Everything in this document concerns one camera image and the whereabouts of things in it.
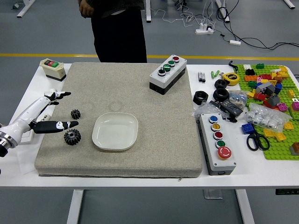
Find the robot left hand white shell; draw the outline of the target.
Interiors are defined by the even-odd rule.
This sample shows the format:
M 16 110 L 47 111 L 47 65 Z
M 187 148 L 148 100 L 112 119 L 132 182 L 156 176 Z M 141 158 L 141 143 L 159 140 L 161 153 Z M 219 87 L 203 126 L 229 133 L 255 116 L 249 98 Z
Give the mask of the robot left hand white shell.
M 69 96 L 70 92 L 50 89 L 48 92 L 28 106 L 11 124 L 0 128 L 0 148 L 5 150 L 16 147 L 22 135 L 30 130 L 35 133 L 58 133 L 75 127 L 77 121 L 40 121 L 36 119 L 49 105 L 57 105 L 58 99 Z

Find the person's right hand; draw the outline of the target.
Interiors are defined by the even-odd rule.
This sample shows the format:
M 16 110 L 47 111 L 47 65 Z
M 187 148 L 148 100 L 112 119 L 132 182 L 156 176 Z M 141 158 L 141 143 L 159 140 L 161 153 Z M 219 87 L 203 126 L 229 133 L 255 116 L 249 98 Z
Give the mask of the person's right hand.
M 91 7 L 85 0 L 80 0 L 79 4 L 79 11 L 83 17 L 91 17 L 94 13 L 94 8 Z

